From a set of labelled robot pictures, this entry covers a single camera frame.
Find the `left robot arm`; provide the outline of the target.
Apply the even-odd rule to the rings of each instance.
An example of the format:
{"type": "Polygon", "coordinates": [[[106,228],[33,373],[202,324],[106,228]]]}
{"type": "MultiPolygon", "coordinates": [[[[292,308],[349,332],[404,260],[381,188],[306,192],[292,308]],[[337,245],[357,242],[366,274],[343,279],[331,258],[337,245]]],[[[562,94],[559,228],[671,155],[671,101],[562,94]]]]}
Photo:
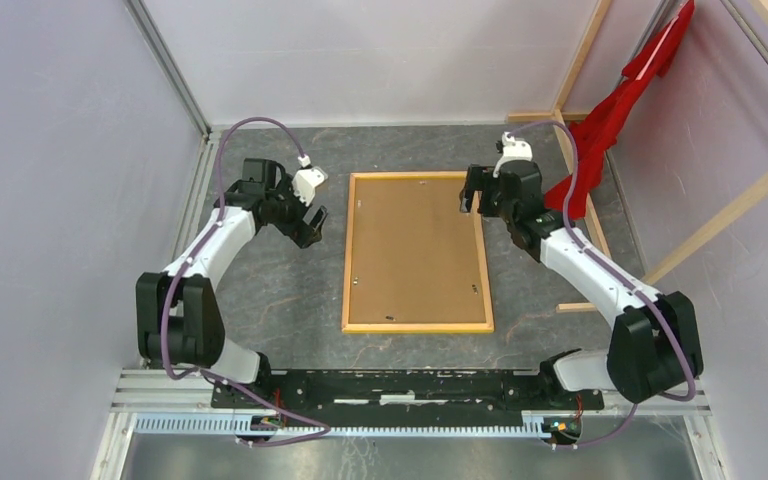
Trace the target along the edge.
{"type": "Polygon", "coordinates": [[[169,373],[177,366],[208,370],[235,382],[248,406],[266,405],[274,394],[268,360],[227,338],[216,289],[236,255],[265,226],[300,249],[319,242],[328,212],[312,205],[327,178],[309,164],[290,174],[273,160],[245,160],[241,178],[217,199],[195,240],[161,272],[138,278],[140,356],[169,373]]]}

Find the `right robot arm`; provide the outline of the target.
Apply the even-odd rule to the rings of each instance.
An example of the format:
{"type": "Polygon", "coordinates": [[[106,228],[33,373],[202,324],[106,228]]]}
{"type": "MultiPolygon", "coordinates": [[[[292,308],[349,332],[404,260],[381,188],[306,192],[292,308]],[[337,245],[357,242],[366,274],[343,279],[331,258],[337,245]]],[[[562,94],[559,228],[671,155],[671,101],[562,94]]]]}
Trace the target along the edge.
{"type": "Polygon", "coordinates": [[[692,301],[664,294],[619,267],[558,210],[545,206],[538,166],[471,164],[459,195],[462,212],[501,219],[518,248],[583,295],[611,329],[604,350],[576,350],[549,360],[537,382],[540,400],[562,408],[578,391],[609,390],[640,404],[661,396],[688,402],[704,361],[692,301]]]}

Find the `light wooden beam structure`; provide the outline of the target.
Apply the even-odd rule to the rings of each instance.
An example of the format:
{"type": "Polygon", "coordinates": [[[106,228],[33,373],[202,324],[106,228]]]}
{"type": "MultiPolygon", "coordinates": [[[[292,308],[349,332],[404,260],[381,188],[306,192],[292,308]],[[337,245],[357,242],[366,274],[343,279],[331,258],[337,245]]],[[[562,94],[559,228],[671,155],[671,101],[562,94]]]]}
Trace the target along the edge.
{"type": "Polygon", "coordinates": [[[768,1],[699,1],[610,152],[651,282],[768,311],[768,1]]]}

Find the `red cloth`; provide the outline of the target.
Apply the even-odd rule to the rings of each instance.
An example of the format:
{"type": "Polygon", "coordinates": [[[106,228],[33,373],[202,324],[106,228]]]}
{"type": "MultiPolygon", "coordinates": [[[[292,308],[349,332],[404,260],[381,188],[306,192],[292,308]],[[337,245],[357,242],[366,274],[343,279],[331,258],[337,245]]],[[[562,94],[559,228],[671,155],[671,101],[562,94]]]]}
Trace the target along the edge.
{"type": "Polygon", "coordinates": [[[684,2],[673,19],[623,68],[619,86],[584,120],[569,125],[577,152],[575,172],[545,193],[549,208],[566,210],[571,220],[586,215],[586,197],[601,183],[604,153],[616,144],[633,107],[652,81],[670,70],[694,12],[695,2],[684,2]]]}

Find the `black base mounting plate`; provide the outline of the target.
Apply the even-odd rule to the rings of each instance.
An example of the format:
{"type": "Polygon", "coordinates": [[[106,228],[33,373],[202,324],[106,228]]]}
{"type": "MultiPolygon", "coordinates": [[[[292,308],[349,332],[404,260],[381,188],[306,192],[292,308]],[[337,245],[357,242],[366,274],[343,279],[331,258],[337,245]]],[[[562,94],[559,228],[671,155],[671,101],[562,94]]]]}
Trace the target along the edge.
{"type": "Polygon", "coordinates": [[[523,412],[604,407],[597,390],[564,390],[553,374],[493,370],[274,370],[250,391],[291,412],[286,425],[519,426],[523,412]]]}

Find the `aluminium rail frame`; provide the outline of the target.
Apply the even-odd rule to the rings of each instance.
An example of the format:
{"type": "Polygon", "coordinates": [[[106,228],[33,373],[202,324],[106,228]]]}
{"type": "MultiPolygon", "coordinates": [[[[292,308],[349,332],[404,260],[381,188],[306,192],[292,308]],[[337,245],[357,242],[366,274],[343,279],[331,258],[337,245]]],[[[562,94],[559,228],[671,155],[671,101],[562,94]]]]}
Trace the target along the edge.
{"type": "MultiPolygon", "coordinates": [[[[455,171],[490,163],[498,125],[320,128],[300,132],[329,173],[324,241],[300,250],[266,230],[219,287],[229,335],[279,367],[533,367],[569,347],[608,339],[594,314],[563,315],[573,298],[560,278],[484,227],[496,330],[479,335],[345,335],[340,330],[348,180],[354,172],[455,171]]],[[[705,399],[654,401],[617,438],[554,452],[520,436],[332,436],[250,449],[215,426],[209,385],[193,376],[124,371],[113,410],[119,432],[95,475],[124,479],[724,479],[728,472],[705,399]]]]}

